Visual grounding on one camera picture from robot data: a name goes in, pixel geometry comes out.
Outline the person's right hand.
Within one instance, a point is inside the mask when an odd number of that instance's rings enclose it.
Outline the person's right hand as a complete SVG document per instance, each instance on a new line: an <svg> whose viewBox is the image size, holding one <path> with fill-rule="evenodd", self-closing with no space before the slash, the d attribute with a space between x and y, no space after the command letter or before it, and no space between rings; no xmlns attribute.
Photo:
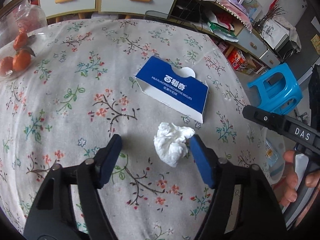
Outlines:
<svg viewBox="0 0 320 240"><path fill-rule="evenodd" d="M283 155L284 160L289 163L293 163L295 157L295 151L289 150L286 151ZM295 187L298 184L298 176L296 172L290 171L286 176L286 189L284 191L284 195L280 200L280 204L282 206L288 206L290 203L293 203L297 199L297 192ZM319 171L310 173L306 176L305 184L309 188L314 188L318 185L319 182Z"/></svg>

